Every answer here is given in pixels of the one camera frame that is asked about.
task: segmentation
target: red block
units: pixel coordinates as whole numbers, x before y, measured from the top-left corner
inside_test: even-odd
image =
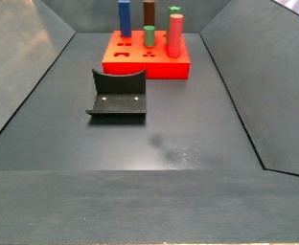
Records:
[[[187,79],[191,67],[187,45],[182,36],[182,55],[166,54],[166,31],[156,31],[155,47],[146,47],[144,32],[134,31],[132,37],[122,37],[115,31],[106,49],[104,72],[114,75],[132,74],[147,69],[148,79]]]

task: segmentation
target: floor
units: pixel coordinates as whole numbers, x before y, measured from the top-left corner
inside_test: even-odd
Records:
[[[77,34],[0,137],[0,243],[299,243],[299,178],[261,168],[198,34],[188,81],[147,82],[144,125],[98,125]]]

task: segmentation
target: gray wall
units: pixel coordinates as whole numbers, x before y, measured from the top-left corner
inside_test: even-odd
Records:
[[[0,0],[0,130],[73,35],[40,0]]]
[[[43,0],[77,33],[111,33],[119,29],[118,0]],[[230,0],[162,0],[158,29],[166,28],[166,8],[182,6],[186,33],[199,33]],[[134,29],[142,29],[142,0],[132,1]]]
[[[266,168],[299,174],[299,15],[231,0],[202,36]]]

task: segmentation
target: gray panel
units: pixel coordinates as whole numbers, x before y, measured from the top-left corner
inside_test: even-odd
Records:
[[[110,34],[77,34],[0,137],[0,170],[261,169],[199,34],[188,80],[147,81],[144,125],[92,124]]]
[[[0,172],[0,244],[299,243],[299,178],[269,171]]]
[[[0,130],[75,31],[40,1],[0,1]]]
[[[265,166],[299,174],[299,15],[233,0],[202,35]]]
[[[118,0],[43,0],[79,33],[119,30]],[[199,33],[230,0],[158,1],[158,29],[166,29],[167,6],[182,6],[186,33]],[[134,29],[143,28],[143,1],[132,1]]]

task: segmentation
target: black plastic piece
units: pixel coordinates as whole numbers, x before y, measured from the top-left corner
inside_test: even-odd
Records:
[[[146,70],[130,75],[108,75],[94,70],[98,97],[85,112],[100,119],[146,118]]]

